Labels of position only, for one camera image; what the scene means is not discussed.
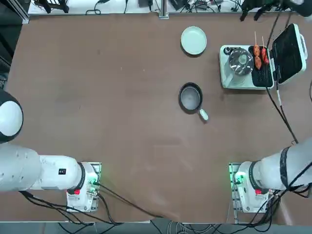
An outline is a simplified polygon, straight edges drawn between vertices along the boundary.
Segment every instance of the white plate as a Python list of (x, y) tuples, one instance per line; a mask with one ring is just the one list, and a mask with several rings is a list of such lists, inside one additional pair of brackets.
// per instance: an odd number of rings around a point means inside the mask
[(191, 26), (186, 28), (181, 35), (183, 49), (191, 55), (199, 55), (207, 45), (207, 37), (203, 30)]

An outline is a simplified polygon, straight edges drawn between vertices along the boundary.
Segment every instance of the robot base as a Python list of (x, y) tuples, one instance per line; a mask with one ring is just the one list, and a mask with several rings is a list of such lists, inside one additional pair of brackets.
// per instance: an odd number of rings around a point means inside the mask
[(73, 207), (82, 212), (94, 212), (98, 210), (98, 185), (93, 182), (100, 183), (101, 163), (100, 162), (82, 162), (85, 169), (85, 179), (82, 188), (75, 191), (74, 194), (66, 192), (67, 206)]
[[(268, 200), (269, 192), (266, 190), (255, 190), (250, 182), (249, 167), (251, 162), (243, 162), (234, 176), (234, 186), (237, 187), (242, 211), (245, 213), (257, 213), (260, 207)], [(259, 213), (266, 211), (266, 205)]]

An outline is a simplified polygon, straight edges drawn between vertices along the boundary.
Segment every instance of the pan handle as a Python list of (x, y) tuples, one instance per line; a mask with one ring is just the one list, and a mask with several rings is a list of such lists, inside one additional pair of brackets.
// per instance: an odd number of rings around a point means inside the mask
[(201, 117), (202, 117), (205, 121), (208, 120), (208, 115), (207, 115), (207, 113), (206, 113), (203, 109), (200, 109), (200, 110), (199, 110), (199, 113), (200, 113)]

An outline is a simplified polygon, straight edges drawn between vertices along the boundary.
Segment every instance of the black lid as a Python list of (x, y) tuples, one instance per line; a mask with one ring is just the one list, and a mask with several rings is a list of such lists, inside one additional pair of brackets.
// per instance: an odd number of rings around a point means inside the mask
[(300, 35), (297, 34), (299, 31), (296, 30), (295, 25), (290, 24), (272, 44), (271, 54), (275, 64), (273, 76), (279, 84), (284, 83), (302, 69), (302, 58), (298, 44), (298, 36)]

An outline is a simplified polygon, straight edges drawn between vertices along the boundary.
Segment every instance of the floor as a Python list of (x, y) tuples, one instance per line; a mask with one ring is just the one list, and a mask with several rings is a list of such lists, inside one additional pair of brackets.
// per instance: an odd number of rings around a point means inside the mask
[[(154, 223), (158, 226), (163, 234), (167, 233), (167, 226), (169, 221), (167, 219), (155, 219)], [(81, 226), (69, 223), (63, 223), (65, 227), (70, 232), (75, 232)], [(101, 233), (108, 229), (111, 225), (104, 223), (96, 223), (95, 226), (87, 227), (79, 232), (79, 234), (96, 234)], [(202, 230), (206, 227), (206, 224), (194, 224), (192, 227), (197, 230)], [(235, 225), (222, 225), (220, 231), (222, 233), (230, 233), (240, 229), (241, 227)], [(172, 225), (171, 232), (176, 231), (175, 225)], [(207, 234), (212, 234), (213, 229), (210, 229)], [(289, 226), (278, 226), (272, 225), (267, 234), (308, 234), (312, 232), (312, 227), (289, 227)], [(65, 234), (66, 232), (61, 229), (57, 223), (0, 223), (0, 234), (20, 234), (20, 233), (32, 233), (32, 234)], [(108, 234), (159, 234), (158, 230), (151, 223), (126, 223), (118, 227), (114, 227)], [(246, 229), (241, 234), (255, 234), (257, 231), (254, 229)]]

